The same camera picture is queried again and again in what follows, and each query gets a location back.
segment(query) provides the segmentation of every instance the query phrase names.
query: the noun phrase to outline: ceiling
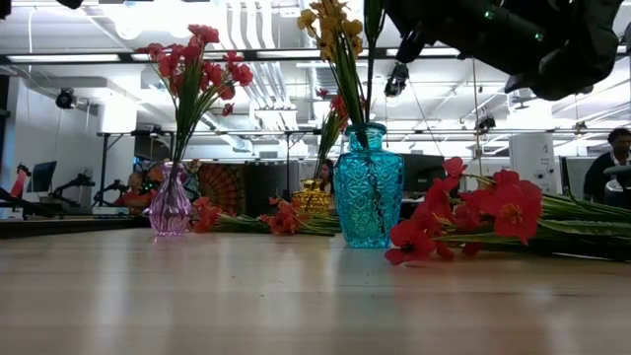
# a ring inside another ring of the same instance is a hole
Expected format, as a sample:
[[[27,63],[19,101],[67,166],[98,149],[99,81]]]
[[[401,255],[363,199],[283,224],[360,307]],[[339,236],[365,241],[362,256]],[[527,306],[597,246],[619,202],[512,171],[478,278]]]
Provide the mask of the ceiling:
[[[94,0],[85,0],[85,4],[94,3]],[[354,0],[349,6],[353,8],[355,4],[361,3]],[[263,28],[261,21],[264,16],[263,5],[267,4],[272,10],[271,30],[268,31]],[[615,20],[614,30],[619,35],[623,34],[631,21],[631,6],[627,5],[631,4],[625,3]],[[0,54],[121,52],[145,46],[150,42],[185,43],[187,38],[178,38],[174,35],[185,36],[185,31],[183,34],[179,33],[182,33],[182,29],[185,29],[188,23],[209,24],[220,30],[224,29],[226,42],[239,49],[263,46],[264,35],[271,35],[273,45],[277,48],[306,46],[304,34],[295,25],[295,14],[300,9],[299,1],[295,0],[249,2],[249,5],[244,1],[226,3],[213,0],[209,3],[183,3],[177,0],[155,0],[153,3],[142,3],[132,7],[132,12],[124,5],[84,6],[72,11],[56,6],[54,0],[13,0],[13,6],[13,14],[6,21],[0,22]],[[236,8],[239,8],[241,13],[238,20],[232,16],[233,9]],[[258,36],[254,40],[247,37],[248,8],[253,9],[256,14],[255,32]],[[233,29],[235,21],[241,21],[236,32]],[[138,32],[138,27],[141,27],[142,31],[134,34]],[[398,47],[399,42],[398,32],[392,23],[387,21],[378,47]],[[314,77],[311,76],[314,69],[303,68],[306,65],[314,66],[317,63],[278,62],[288,94],[287,99],[292,105],[286,108],[293,112],[290,115],[296,116],[297,126],[313,127],[325,114],[327,103],[318,103],[314,99],[314,92],[317,89]],[[428,125],[434,129],[472,129],[477,107],[479,114],[492,113],[498,128],[571,128],[577,119],[587,120],[589,128],[608,128],[627,124],[631,120],[626,109],[631,98],[628,58],[619,59],[612,74],[598,83],[589,95],[568,97],[550,104],[539,100],[532,102],[534,106],[551,107],[551,116],[512,114],[510,119],[507,118],[511,112],[507,96],[501,94],[507,75],[484,63],[468,59],[418,59],[408,65],[411,85],[408,85],[396,100],[387,102],[383,89],[392,66],[393,60],[377,61],[373,80],[375,92],[378,93],[373,103],[373,120],[386,123],[389,130],[425,129]],[[23,75],[21,69],[24,70],[24,67],[18,68],[18,72]],[[360,66],[358,71],[366,77],[365,66]],[[46,78],[104,77],[136,98],[135,101],[141,107],[138,112],[139,122],[158,123],[165,127],[173,125],[171,100],[159,89],[158,77],[146,64],[34,65],[32,73],[35,82],[42,87],[48,87],[48,83],[52,82]],[[269,84],[265,74],[261,71],[265,84]],[[271,85],[265,87],[272,92]],[[258,116],[252,107],[252,99],[242,88],[239,88],[233,102],[234,115],[224,118],[216,115],[216,123],[219,123],[222,129],[261,128],[260,125],[256,126],[256,120],[252,119],[253,114]],[[217,103],[217,107],[222,106],[223,103]],[[607,116],[608,112],[614,112],[614,115]],[[489,135],[486,138],[492,141],[488,143],[490,146],[502,147],[507,144],[507,137]],[[405,143],[408,141],[419,141],[414,149],[429,150],[436,145],[423,141],[432,139],[453,142],[453,145],[442,144],[452,149],[453,154],[461,154],[461,150],[457,148],[470,147],[471,141],[475,138],[471,134],[458,137],[442,134],[433,137],[391,134],[388,137],[396,151],[409,150],[410,144]],[[602,139],[602,135],[594,135],[575,144],[597,145],[602,143]],[[304,141],[307,145],[316,144],[313,138],[305,137]],[[194,143],[228,144],[216,137],[199,138]]]

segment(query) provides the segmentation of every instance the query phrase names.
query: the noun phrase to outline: wall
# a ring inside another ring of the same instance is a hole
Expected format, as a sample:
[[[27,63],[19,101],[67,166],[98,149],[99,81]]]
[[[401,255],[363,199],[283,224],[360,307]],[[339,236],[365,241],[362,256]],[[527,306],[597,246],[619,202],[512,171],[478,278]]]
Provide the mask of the wall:
[[[57,161],[53,188],[88,170],[97,184],[92,188],[92,195],[98,191],[103,138],[97,137],[97,131],[102,127],[102,118],[87,115],[81,109],[59,109],[52,97],[29,89],[21,78],[11,78],[8,109],[12,116],[5,132],[0,175],[3,188],[9,190],[13,185],[19,163],[32,169],[37,163]],[[131,137],[122,138],[108,151],[105,185],[115,178],[127,181],[133,169],[133,152],[134,138]],[[64,196],[77,200],[79,189],[70,187],[64,191]],[[113,192],[106,198],[112,200],[115,196]],[[36,193],[25,193],[24,198],[38,201]]]

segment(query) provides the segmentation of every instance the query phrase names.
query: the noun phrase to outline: wooden table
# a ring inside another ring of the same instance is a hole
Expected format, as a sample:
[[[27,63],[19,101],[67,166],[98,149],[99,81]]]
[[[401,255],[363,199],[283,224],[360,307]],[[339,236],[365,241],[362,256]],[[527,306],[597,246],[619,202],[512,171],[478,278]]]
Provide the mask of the wooden table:
[[[0,353],[631,353],[623,263],[486,253],[393,267],[339,238],[151,236],[0,241]]]

